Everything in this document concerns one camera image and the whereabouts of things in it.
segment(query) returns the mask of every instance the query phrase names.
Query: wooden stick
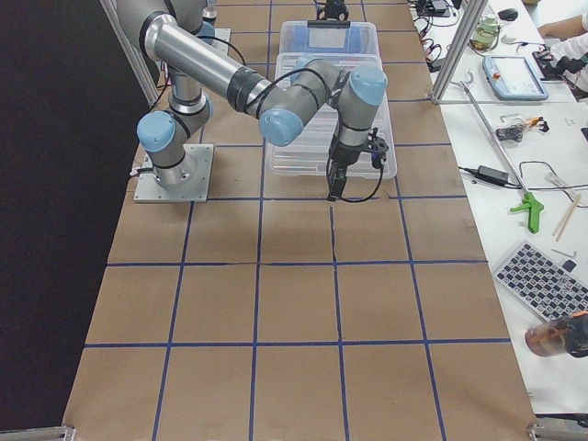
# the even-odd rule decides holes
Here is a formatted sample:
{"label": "wooden stick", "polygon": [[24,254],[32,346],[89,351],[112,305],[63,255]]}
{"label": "wooden stick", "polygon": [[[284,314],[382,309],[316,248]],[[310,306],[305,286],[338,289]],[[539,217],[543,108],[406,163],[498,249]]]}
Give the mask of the wooden stick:
{"label": "wooden stick", "polygon": [[566,226],[568,225],[568,222],[570,221],[571,214],[573,213],[573,209],[578,207],[578,204],[580,203],[581,198],[582,198],[582,196],[576,197],[576,199],[571,203],[570,207],[566,211],[566,214],[564,214],[563,218],[561,218],[560,223],[558,224],[558,226],[555,229],[555,231],[553,232],[553,234],[551,234],[552,236],[555,236],[556,233],[558,232],[558,230],[560,230],[560,232],[558,233],[558,237],[555,238],[555,242],[560,241],[561,235],[563,234],[563,231],[566,229]]}

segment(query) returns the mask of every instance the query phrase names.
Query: white desk surface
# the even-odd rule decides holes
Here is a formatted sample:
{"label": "white desk surface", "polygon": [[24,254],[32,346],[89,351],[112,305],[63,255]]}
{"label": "white desk surface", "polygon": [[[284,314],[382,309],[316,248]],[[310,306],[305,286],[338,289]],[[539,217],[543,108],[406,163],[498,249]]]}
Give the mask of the white desk surface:
{"label": "white desk surface", "polygon": [[[503,127],[500,116],[520,113],[543,116],[551,130],[548,133],[528,132],[523,141],[509,149],[516,164],[522,161],[546,161],[569,185],[588,182],[588,141],[580,128],[588,126],[588,107],[584,103],[544,104],[538,106],[505,107],[486,104],[482,110],[490,123]],[[481,120],[471,105],[455,104],[441,107],[458,164],[477,168],[488,165],[508,171]],[[548,169],[540,164],[524,165],[526,183],[530,187],[551,187],[544,176]],[[531,234],[526,229],[526,215],[509,213],[520,204],[518,190],[472,184],[464,179],[474,217],[478,224],[482,245],[493,270],[522,241],[529,241],[537,249],[561,264],[567,257],[552,252],[557,249],[568,254],[577,251],[572,271],[583,284],[588,285],[588,209],[576,209],[560,241],[552,233],[570,201],[562,192],[536,191],[536,198],[545,205],[541,213],[540,231]],[[511,182],[515,177],[511,173]],[[588,202],[588,195],[583,204]],[[535,413],[587,413],[588,412],[588,358],[571,356],[541,358],[533,355],[525,344],[525,331],[538,324],[537,317],[526,309],[512,294],[496,284],[503,306],[514,350],[523,373]]]}
{"label": "white desk surface", "polygon": [[[501,20],[501,37],[503,35],[509,35],[516,38],[516,41],[526,41],[529,43],[542,43],[543,39],[539,36],[537,28],[535,24],[531,20],[531,17],[526,12],[525,7],[523,4],[518,0],[491,0],[489,2],[493,11],[498,13],[499,11],[506,9],[508,7],[513,7],[519,13],[518,18],[515,21],[508,22]],[[433,23],[435,25],[443,26],[443,27],[432,27],[429,32],[427,32],[426,37],[431,38],[438,43],[443,48],[441,53],[441,58],[444,58],[447,55],[447,47],[450,46],[453,36],[458,28],[458,25],[447,27],[452,23],[456,23],[460,17],[445,17],[445,18],[433,18]],[[425,25],[424,20],[417,20],[415,25],[418,29],[422,29]],[[533,51],[537,51],[539,49],[538,45],[536,44],[529,44],[525,47],[518,48],[517,52],[517,44],[504,44],[499,42],[496,49],[493,51],[486,51],[484,55],[519,55],[525,56],[529,60],[533,60],[531,53]],[[459,61],[458,67],[453,76],[453,81],[460,81],[466,78],[467,72],[472,72],[474,75],[474,84],[471,86],[470,90],[473,94],[474,98],[477,101],[484,103],[495,103],[499,102],[500,100],[496,97],[493,93],[488,81],[486,80],[486,75],[481,68],[481,56],[475,53],[471,48],[466,47],[463,52],[463,55]],[[433,82],[437,77],[437,73],[433,73],[431,75],[431,79]],[[550,103],[561,103],[561,102],[575,102],[575,99],[570,93],[568,86],[563,82],[555,82],[555,83],[545,83],[545,86],[549,93],[549,98],[545,102]],[[443,101],[449,103],[464,103],[469,102],[467,96],[463,92],[463,90],[457,87],[448,87],[447,91],[443,95]]]}

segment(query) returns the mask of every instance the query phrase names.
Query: tiled tabletop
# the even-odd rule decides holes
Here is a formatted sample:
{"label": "tiled tabletop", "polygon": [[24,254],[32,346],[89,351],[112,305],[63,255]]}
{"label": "tiled tabletop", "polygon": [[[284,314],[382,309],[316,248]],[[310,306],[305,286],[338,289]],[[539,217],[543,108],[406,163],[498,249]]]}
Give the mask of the tiled tabletop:
{"label": "tiled tabletop", "polygon": [[[309,2],[232,0],[218,27],[273,74]],[[215,99],[210,201],[130,183],[64,422],[84,441],[526,439],[533,414],[407,5],[374,22],[398,176],[363,204],[266,173],[256,121]],[[350,197],[373,181],[351,179]]]}

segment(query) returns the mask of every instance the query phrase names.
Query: robotic arm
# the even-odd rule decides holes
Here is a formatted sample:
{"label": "robotic arm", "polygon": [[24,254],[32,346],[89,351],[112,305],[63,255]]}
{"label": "robotic arm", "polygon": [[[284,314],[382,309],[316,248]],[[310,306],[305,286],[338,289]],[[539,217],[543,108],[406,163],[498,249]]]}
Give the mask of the robotic arm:
{"label": "robotic arm", "polygon": [[170,67],[170,110],[147,115],[138,126],[160,185],[182,185],[192,174],[194,165],[183,143],[211,114],[200,84],[227,99],[236,111],[259,119],[261,133],[277,146],[294,141],[323,104],[337,109],[327,169],[329,200],[342,196],[347,167],[362,152],[371,153],[372,164],[381,170],[388,146],[371,124],[388,83],[382,71],[360,66],[347,72],[300,57],[296,67],[303,70],[282,90],[198,38],[205,29],[206,7],[206,0],[118,0],[119,22],[130,42]]}

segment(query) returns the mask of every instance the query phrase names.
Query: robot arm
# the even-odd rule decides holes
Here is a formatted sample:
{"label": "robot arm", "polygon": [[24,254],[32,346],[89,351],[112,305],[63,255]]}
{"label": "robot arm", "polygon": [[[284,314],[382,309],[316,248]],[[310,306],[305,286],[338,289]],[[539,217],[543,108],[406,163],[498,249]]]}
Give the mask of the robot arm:
{"label": "robot arm", "polygon": [[[186,11],[180,7],[186,3],[193,7],[190,16],[196,15],[198,19],[187,20],[178,14]],[[273,87],[259,73],[194,35],[202,27],[205,7],[206,0],[118,0],[120,25],[130,42],[149,58],[163,60],[171,66],[174,93],[170,96],[170,107],[175,122],[184,123],[184,131],[193,133],[208,119],[209,111],[202,112],[209,106],[200,90],[202,83],[227,99],[236,111],[259,119],[261,133],[277,146],[288,145],[296,139],[323,104],[337,109],[339,122],[327,170],[330,200],[341,197],[346,169],[357,161],[361,152],[370,152],[385,160],[388,148],[370,132],[388,82],[382,71],[362,66],[349,73],[322,60],[301,57],[297,68],[304,67],[306,71],[292,76],[287,90]],[[187,118],[193,115],[200,115],[199,120]],[[152,159],[150,148],[156,150],[155,156],[162,155],[161,146],[145,147]],[[175,150],[174,159],[180,160],[181,152],[177,147]],[[169,170],[169,163],[174,159],[166,158],[168,168],[160,168]],[[153,163],[157,168],[158,163],[155,160]]]}

